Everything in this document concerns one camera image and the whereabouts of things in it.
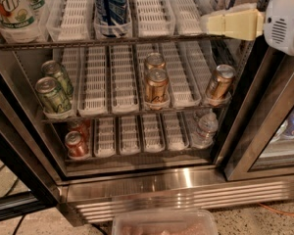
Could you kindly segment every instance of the orange cable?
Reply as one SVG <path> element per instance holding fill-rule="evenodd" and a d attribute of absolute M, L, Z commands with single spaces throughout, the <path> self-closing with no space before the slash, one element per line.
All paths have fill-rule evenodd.
<path fill-rule="evenodd" d="M 279 214 L 282 214 L 282 215 L 294 216 L 294 213 L 293 212 L 280 211 L 280 210 L 277 210 L 277 209 L 268 207 L 268 206 L 266 206 L 264 204 L 261 204 L 261 203 L 258 203 L 258 205 L 260 205 L 261 207 L 263 207 L 265 209 L 268 209 L 271 212 L 279 213 Z"/>

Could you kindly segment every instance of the vent grille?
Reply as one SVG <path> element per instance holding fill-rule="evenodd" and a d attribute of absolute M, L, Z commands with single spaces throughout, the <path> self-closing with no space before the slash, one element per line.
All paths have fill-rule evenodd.
<path fill-rule="evenodd" d="M 277 20 L 276 22 L 273 23 L 272 40 L 276 44 L 283 43 L 286 37 L 286 31 L 287 31 L 287 23 L 285 22 L 285 19 Z"/>

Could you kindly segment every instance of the speckled floor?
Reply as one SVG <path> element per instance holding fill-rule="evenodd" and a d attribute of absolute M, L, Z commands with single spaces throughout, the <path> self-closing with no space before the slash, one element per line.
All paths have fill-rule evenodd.
<path fill-rule="evenodd" d="M 17 177 L 4 167 L 0 171 L 0 196 L 27 190 L 18 181 L 13 191 L 9 192 L 11 185 L 16 181 Z M 267 205 L 283 212 L 294 212 L 294 201 L 273 202 Z M 215 218 L 220 235 L 294 235 L 294 216 L 277 214 L 258 205 L 210 210 L 210 212 Z M 20 219 L 21 217 L 17 217 L 1 221 L 0 235 L 12 235 Z M 111 222 L 105 224 L 103 228 L 109 234 Z M 26 215 L 17 232 L 17 235 L 47 234 L 100 235 L 102 233 L 90 224 L 72 227 L 56 209 Z"/>

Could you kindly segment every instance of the can top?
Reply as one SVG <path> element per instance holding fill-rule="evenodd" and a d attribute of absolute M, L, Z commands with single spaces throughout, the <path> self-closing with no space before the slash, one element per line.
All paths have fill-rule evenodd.
<path fill-rule="evenodd" d="M 168 78 L 167 72 L 161 69 L 149 70 L 147 77 L 154 82 L 162 82 Z"/>
<path fill-rule="evenodd" d="M 69 128 L 77 128 L 82 124 L 81 120 L 68 121 Z"/>
<path fill-rule="evenodd" d="M 232 79 L 236 75 L 236 70 L 228 65 L 219 65 L 217 66 L 217 73 L 223 78 Z"/>
<path fill-rule="evenodd" d="M 150 53 L 145 59 L 145 66 L 150 69 L 164 69 L 166 61 L 163 55 L 158 52 Z"/>
<path fill-rule="evenodd" d="M 38 93 L 49 93 L 57 87 L 58 80 L 53 77 L 43 77 L 36 82 L 35 90 Z"/>
<path fill-rule="evenodd" d="M 50 60 L 42 64 L 41 71 L 44 74 L 54 74 L 61 70 L 61 64 L 55 60 Z"/>
<path fill-rule="evenodd" d="M 82 135 L 78 131 L 71 131 L 66 136 L 66 145 L 74 146 L 80 143 Z"/>

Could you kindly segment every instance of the refrigerator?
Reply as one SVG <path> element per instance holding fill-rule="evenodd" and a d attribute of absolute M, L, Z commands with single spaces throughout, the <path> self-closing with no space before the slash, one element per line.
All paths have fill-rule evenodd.
<path fill-rule="evenodd" d="M 64 18 L 54 8 L 67 0 L 47 1 L 54 3 L 46 24 L 50 38 L 0 39 L 0 161 L 27 188 L 0 197 L 0 220 L 57 207 L 79 226 L 138 210 L 210 210 L 294 199 L 294 134 L 285 134 L 294 122 L 294 57 L 269 47 L 262 36 L 244 41 L 185 32 L 181 15 L 174 13 L 178 4 L 166 11 L 172 35 L 149 35 L 136 0 L 128 2 L 126 37 L 98 36 L 101 26 L 86 21 L 86 39 L 68 40 L 71 33 L 50 31 Z M 268 2 L 259 0 L 259 10 Z M 155 51 L 164 55 L 170 76 L 171 99 L 160 110 L 150 110 L 143 96 L 143 62 Z M 35 91 L 42 64 L 52 59 L 73 82 L 66 117 L 48 116 Z M 211 105 L 205 90 L 219 65 L 234 67 L 236 78 L 229 96 Z M 123 73 L 116 72 L 120 67 Z M 200 148 L 196 118 L 208 112 L 216 114 L 219 128 L 213 143 Z M 75 160 L 65 137 L 68 122 L 79 119 L 90 120 L 89 157 Z"/>

